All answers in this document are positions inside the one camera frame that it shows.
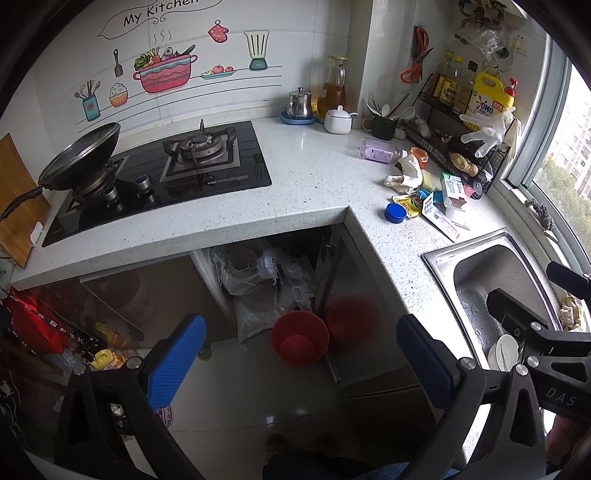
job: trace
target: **white sugar bowl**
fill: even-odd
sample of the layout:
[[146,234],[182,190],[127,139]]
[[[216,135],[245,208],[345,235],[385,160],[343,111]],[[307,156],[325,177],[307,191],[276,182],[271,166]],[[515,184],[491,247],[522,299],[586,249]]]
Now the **white sugar bowl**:
[[335,110],[329,110],[326,113],[324,128],[332,134],[346,135],[351,132],[352,115],[357,114],[347,113],[343,110],[343,106],[339,105]]

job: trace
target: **tree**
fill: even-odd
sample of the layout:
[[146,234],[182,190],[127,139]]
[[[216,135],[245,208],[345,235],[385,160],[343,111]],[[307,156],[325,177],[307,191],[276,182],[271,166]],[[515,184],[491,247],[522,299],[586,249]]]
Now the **tree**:
[[534,181],[568,222],[585,251],[591,253],[591,202],[577,194],[575,178],[549,155]]

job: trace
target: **stainless steel sink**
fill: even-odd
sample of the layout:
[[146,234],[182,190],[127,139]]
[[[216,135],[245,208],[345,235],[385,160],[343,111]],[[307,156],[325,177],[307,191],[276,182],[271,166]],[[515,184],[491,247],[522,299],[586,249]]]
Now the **stainless steel sink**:
[[505,332],[486,308],[488,293],[502,288],[560,330],[556,300],[530,254],[501,229],[423,255],[454,310],[475,358],[489,368],[486,356]]

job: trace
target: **speckled countertop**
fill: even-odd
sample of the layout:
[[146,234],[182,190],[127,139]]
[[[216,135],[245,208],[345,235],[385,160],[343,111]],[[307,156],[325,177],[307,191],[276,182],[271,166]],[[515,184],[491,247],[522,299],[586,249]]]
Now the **speckled countertop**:
[[[451,242],[423,218],[400,225],[384,218],[394,192],[382,181],[395,168],[359,157],[364,132],[331,135],[319,124],[291,127],[279,118],[252,123],[273,182],[270,187],[162,207],[45,248],[36,247],[26,269],[14,273],[15,288],[247,238],[344,223],[385,298],[400,295],[407,311],[434,338],[444,341],[458,358],[471,356],[444,295],[421,258],[422,253]],[[192,128],[197,125],[187,125],[187,130]],[[143,141],[171,133],[166,128],[151,131]],[[133,147],[134,141],[139,140],[120,141],[118,151]],[[400,146],[408,148],[404,142]],[[55,196],[52,215],[63,197]],[[463,239],[508,226],[486,196],[470,204],[472,230],[460,229]]]

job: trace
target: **building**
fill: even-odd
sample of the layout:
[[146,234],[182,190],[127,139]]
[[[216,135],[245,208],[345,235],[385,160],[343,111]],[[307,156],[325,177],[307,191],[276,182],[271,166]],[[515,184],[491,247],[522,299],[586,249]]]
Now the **building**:
[[573,175],[578,194],[591,200],[591,92],[575,69],[548,155]]

